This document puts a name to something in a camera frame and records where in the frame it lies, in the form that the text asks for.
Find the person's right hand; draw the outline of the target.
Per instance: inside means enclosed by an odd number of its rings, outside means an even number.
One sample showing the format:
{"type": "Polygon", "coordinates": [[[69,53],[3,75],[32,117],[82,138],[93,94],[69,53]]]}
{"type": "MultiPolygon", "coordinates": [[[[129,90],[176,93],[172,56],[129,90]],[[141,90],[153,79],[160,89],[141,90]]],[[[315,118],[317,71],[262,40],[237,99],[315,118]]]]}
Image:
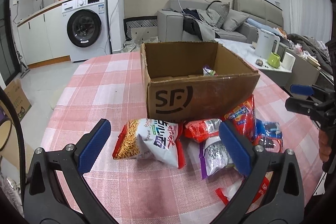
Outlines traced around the person's right hand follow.
{"type": "Polygon", "coordinates": [[[328,145],[328,142],[329,142],[329,138],[326,132],[319,130],[319,134],[318,134],[319,158],[323,162],[327,162],[331,154],[331,147],[328,145]]]}

